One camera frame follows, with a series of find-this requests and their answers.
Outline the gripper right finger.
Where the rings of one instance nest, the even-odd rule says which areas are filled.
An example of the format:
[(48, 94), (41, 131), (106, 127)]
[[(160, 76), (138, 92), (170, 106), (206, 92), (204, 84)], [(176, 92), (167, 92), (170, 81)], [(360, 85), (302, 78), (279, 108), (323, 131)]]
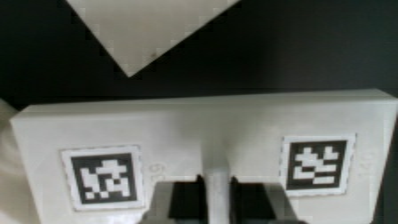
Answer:
[(229, 199), (231, 224), (305, 224), (279, 183), (243, 183), (232, 178)]

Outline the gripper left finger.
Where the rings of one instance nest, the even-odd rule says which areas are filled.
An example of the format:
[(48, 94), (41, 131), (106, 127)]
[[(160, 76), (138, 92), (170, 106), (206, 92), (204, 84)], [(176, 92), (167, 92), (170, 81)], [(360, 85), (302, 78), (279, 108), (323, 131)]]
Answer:
[(204, 179), (158, 182), (140, 224), (208, 224)]

